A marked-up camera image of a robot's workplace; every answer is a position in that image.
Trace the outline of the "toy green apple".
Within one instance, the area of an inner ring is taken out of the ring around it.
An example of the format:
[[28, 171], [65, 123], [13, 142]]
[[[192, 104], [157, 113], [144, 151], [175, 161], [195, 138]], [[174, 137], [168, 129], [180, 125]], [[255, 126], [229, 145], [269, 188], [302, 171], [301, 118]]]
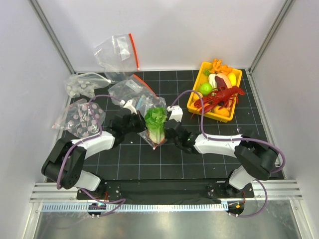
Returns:
[[209, 82], [205, 82], [198, 88], [198, 91], [203, 95], [207, 96], [209, 93], [213, 91], [213, 87]]

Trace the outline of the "toy green lettuce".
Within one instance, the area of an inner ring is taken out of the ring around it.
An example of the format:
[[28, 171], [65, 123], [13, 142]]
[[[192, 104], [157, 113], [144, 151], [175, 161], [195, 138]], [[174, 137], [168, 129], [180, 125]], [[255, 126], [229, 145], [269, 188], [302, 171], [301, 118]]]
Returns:
[[165, 108], [156, 107], [147, 110], [145, 115], [148, 136], [154, 144], [161, 144], [165, 139], [164, 123], [167, 115]]

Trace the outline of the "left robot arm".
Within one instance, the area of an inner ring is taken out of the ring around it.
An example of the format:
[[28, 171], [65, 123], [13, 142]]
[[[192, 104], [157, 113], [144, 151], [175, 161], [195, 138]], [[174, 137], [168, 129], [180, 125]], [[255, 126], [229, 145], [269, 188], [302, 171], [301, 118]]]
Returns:
[[122, 109], [115, 114], [105, 131], [83, 139], [60, 138], [44, 162], [41, 173], [57, 183], [59, 188], [77, 187], [87, 191], [94, 199], [106, 194], [106, 181], [94, 173], [83, 170], [87, 158], [120, 145], [126, 134], [146, 130], [142, 114]]

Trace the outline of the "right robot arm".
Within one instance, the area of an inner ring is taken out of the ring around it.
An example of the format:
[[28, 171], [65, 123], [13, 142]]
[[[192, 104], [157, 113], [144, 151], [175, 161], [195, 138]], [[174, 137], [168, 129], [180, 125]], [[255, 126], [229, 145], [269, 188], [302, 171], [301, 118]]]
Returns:
[[233, 170], [221, 186], [226, 197], [238, 197], [252, 181], [268, 180], [275, 173], [278, 151], [253, 131], [233, 136], [187, 131], [174, 119], [164, 123], [166, 139], [189, 154], [218, 154], [236, 158], [241, 166]]

